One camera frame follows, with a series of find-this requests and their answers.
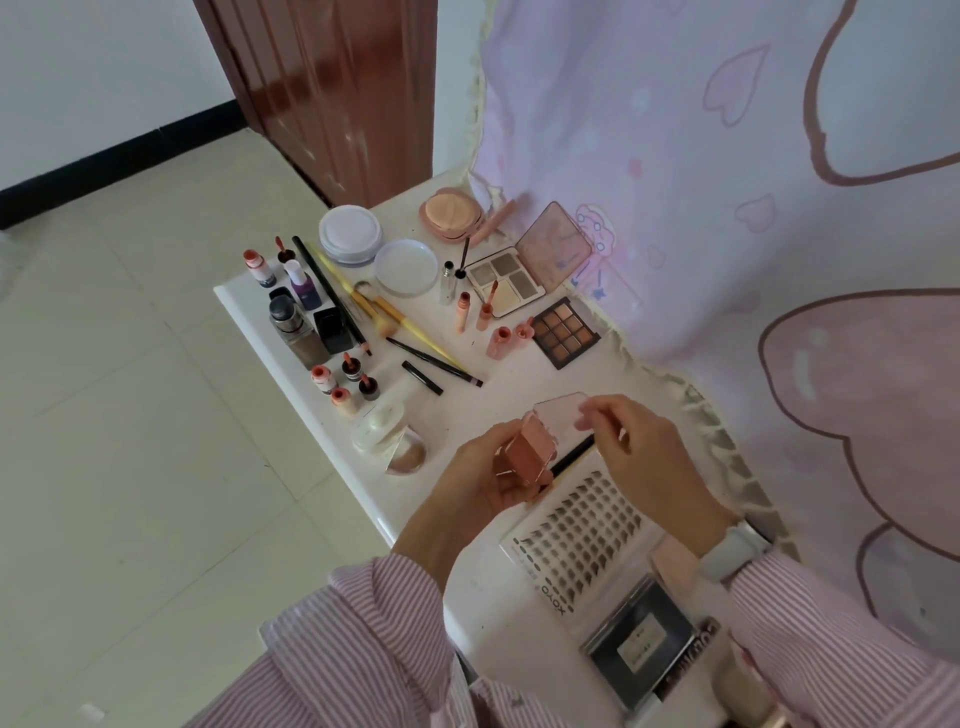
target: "brown wooden door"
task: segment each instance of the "brown wooden door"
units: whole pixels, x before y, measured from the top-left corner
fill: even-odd
[[[334,205],[431,176],[437,0],[195,2],[251,126]]]

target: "person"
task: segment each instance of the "person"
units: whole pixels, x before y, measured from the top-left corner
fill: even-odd
[[[739,518],[717,501],[669,420],[625,397],[594,397],[592,428],[612,480],[647,517],[703,557]],[[529,694],[481,678],[469,687],[444,632],[443,592],[460,551],[501,511],[529,499],[497,460],[520,422],[457,449],[391,554],[337,569],[266,624],[267,651],[189,728],[564,726]],[[960,670],[904,642],[792,560],[770,551],[730,590],[732,636],[796,716],[819,726],[960,725]]]

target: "black cap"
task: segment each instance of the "black cap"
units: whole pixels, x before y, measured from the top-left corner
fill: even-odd
[[[297,306],[289,296],[277,296],[270,301],[270,315],[275,321],[287,321],[294,317]]]

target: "person's left hand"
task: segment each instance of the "person's left hand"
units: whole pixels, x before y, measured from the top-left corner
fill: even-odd
[[[501,511],[534,497],[550,481],[524,485],[498,456],[501,447],[520,432],[520,420],[494,425],[457,448],[433,492],[423,502],[394,544],[426,569],[441,591],[457,555]]]

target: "person's right hand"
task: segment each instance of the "person's right hand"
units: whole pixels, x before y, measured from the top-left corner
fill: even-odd
[[[616,486],[634,507],[702,558],[739,518],[714,498],[677,426],[623,395],[592,397],[578,429],[593,429]]]

